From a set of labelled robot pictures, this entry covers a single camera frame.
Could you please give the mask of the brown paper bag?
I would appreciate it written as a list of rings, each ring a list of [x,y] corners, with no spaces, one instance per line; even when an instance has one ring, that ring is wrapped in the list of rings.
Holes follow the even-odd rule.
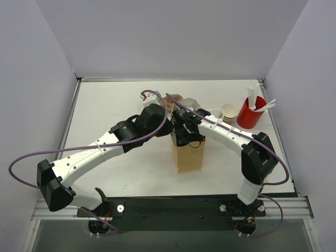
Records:
[[[191,98],[176,101],[175,104],[176,107],[184,108],[187,111],[200,117],[201,119],[205,116],[211,115],[209,111],[202,109],[200,105],[196,102],[196,100],[193,100]],[[192,142],[189,145],[177,147],[172,140],[173,160],[176,165],[178,173],[200,171],[202,169],[202,163],[205,151],[205,141],[202,142],[200,145],[198,142]]]

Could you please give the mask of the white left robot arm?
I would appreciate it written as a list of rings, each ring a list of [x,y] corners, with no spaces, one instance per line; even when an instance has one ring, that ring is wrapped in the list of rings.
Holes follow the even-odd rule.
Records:
[[[43,160],[37,165],[37,185],[51,212],[69,205],[84,207],[101,216],[110,206],[100,188],[84,190],[75,181],[101,163],[140,147],[151,137],[170,134],[173,124],[165,110],[157,104],[145,107],[140,115],[118,122],[88,149],[53,162]]]

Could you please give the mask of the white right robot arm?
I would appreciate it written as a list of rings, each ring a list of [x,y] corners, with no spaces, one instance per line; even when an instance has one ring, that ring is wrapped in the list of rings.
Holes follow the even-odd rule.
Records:
[[[272,155],[275,150],[267,134],[238,130],[204,109],[189,112],[177,107],[172,112],[172,121],[176,144],[180,146],[201,142],[208,137],[236,152],[241,158],[244,177],[237,198],[245,205],[257,199],[265,179],[278,164]]]

